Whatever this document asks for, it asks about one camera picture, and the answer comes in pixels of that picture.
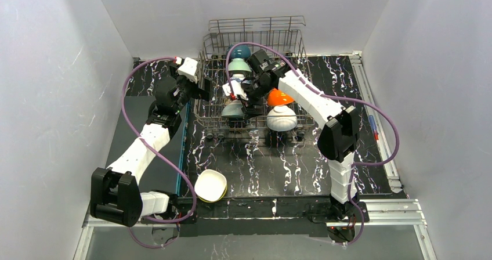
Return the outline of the green celadon bowl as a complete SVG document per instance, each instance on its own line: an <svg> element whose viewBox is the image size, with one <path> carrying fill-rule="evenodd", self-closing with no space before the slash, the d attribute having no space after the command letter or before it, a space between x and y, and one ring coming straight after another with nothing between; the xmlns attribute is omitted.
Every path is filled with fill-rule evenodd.
<svg viewBox="0 0 492 260"><path fill-rule="evenodd" d="M229 72L232 72L232 71L246 71L249 73L252 72L250 66L248 65L248 63L243 58L232 59L228 64L227 70Z"/></svg>

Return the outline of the white ribbed bowl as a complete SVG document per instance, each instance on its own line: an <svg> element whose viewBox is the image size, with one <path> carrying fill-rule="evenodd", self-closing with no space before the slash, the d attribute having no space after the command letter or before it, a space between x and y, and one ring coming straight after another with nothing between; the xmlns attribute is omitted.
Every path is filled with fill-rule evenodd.
<svg viewBox="0 0 492 260"><path fill-rule="evenodd" d="M296 113L286 105L274 106L266 117L266 125L272 131L290 131L296 128L297 124Z"/></svg>

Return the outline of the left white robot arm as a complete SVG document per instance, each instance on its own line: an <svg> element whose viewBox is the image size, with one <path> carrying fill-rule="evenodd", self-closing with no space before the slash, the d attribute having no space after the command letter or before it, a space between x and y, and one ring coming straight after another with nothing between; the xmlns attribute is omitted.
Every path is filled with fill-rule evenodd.
<svg viewBox="0 0 492 260"><path fill-rule="evenodd" d="M173 204L176 195L158 190L141 192L139 183L179 129L181 109L191 99L211 99L211 80L201 83L185 75L167 77L154 97L133 143L108 167L93 172L89 203L92 217L132 227L140 218L167 213Z"/></svg>

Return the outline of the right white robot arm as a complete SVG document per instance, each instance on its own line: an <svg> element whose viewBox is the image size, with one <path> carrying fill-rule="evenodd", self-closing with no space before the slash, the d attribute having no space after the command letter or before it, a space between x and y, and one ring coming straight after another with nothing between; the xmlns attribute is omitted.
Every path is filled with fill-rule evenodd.
<svg viewBox="0 0 492 260"><path fill-rule="evenodd" d="M317 141L320 153L328 160L331 197L344 204L356 190L350 180L354 151L359 139L360 116L355 106L343 107L314 86L289 60L273 59L264 50L253 53L247 63L254 73L241 87L246 118L260 114L259 101L273 89L278 89L302 107L321 128Z"/></svg>

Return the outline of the yellow rimmed bowl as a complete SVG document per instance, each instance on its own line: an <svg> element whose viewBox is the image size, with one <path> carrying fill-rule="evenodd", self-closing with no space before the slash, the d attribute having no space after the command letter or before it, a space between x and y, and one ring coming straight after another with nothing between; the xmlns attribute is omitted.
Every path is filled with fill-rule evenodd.
<svg viewBox="0 0 492 260"><path fill-rule="evenodd" d="M197 196L197 198L199 198L201 201L203 201L205 203L215 203L215 202L220 201L222 198L224 198L224 196L226 194L227 194L227 189L225 189L224 192L221 194L221 196L215 200L207 200L207 199L202 198L201 196Z"/></svg>

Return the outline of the tan interior dark bowl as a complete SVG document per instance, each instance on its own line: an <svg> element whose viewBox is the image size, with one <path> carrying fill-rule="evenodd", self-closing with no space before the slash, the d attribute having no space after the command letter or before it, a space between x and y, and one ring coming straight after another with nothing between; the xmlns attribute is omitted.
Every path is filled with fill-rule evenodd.
<svg viewBox="0 0 492 260"><path fill-rule="evenodd" d="M247 60L251 56L251 50L248 45L238 45L234 47L234 44L230 45L226 51L226 55L229 55L229 59L244 59Z"/></svg>

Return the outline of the pale green shallow bowl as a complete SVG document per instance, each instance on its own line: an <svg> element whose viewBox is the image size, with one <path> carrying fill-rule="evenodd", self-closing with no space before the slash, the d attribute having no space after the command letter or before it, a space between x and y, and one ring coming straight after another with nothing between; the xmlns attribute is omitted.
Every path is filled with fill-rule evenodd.
<svg viewBox="0 0 492 260"><path fill-rule="evenodd" d="M225 105L221 112L224 118L244 118L243 104L239 100L234 100Z"/></svg>

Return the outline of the white square bowl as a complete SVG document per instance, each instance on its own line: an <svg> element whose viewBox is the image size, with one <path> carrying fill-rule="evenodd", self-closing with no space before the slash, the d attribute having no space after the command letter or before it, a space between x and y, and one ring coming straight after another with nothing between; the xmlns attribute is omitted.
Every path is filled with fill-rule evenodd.
<svg viewBox="0 0 492 260"><path fill-rule="evenodd" d="M227 189L226 177L212 169L200 173L194 185L196 195L207 200L219 198L225 189Z"/></svg>

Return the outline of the orange striped bowl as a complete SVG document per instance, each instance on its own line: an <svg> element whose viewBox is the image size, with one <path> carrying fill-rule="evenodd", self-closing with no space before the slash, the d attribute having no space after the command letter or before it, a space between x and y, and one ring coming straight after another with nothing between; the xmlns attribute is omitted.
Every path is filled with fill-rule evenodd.
<svg viewBox="0 0 492 260"><path fill-rule="evenodd" d="M267 96L268 106L285 106L293 102L294 99L291 96L276 88L272 89Z"/></svg>

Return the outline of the blue floral bowl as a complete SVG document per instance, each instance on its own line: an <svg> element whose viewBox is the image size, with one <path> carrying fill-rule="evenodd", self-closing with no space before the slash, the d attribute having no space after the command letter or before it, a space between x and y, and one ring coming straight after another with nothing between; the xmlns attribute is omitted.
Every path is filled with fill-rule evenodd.
<svg viewBox="0 0 492 260"><path fill-rule="evenodd" d="M237 85L240 85L241 82L244 80L244 78L245 78L244 74L233 74L228 80L227 84L230 84L232 87L235 87Z"/></svg>

